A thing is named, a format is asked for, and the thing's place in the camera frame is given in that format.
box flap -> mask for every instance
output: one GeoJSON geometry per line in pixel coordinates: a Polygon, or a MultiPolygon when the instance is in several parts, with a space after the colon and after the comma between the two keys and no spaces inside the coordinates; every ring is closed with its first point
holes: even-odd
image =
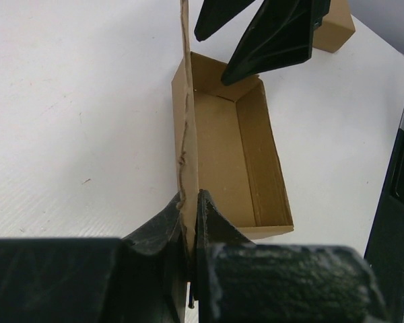
{"type": "Polygon", "coordinates": [[[184,105],[182,109],[184,112],[184,126],[182,128],[181,145],[178,150],[178,188],[180,190],[180,202],[177,207],[180,210],[185,243],[189,251],[189,256],[191,256],[195,243],[199,183],[197,179],[197,140],[189,39],[189,0],[180,0],[180,6],[184,68],[181,69],[182,75],[176,75],[175,81],[181,80],[182,86],[184,87],[182,93],[184,96],[182,99],[182,104],[184,105]]]}

